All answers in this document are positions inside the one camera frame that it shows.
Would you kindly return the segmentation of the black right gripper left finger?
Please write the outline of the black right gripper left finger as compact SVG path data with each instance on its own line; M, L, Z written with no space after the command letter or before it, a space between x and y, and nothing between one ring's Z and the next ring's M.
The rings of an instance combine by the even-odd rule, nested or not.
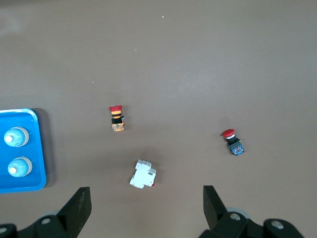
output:
M1 224L0 236L2 238L76 238L90 214L90 188L81 187L57 214L43 216L22 230L17 230L15 224Z

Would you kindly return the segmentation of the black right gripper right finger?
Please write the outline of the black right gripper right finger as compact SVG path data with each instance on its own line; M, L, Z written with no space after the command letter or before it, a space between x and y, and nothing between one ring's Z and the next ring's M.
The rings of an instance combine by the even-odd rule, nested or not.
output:
M203 187L204 215L209 226L201 238L302 238L290 222L267 219L258 225L237 211L228 211L212 185Z

